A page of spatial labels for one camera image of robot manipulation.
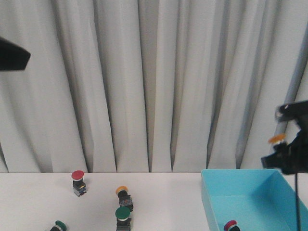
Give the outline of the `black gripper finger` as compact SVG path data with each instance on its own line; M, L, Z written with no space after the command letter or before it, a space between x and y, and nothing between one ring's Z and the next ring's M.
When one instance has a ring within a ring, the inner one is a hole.
M308 132L308 101L280 105L276 108L275 118L280 122L294 120L301 131Z
M288 144L285 157L264 156L261 158L264 168L277 168L285 175L308 172L308 134L298 132L295 139Z
M0 70L23 71L26 69L31 54L24 48L0 38Z

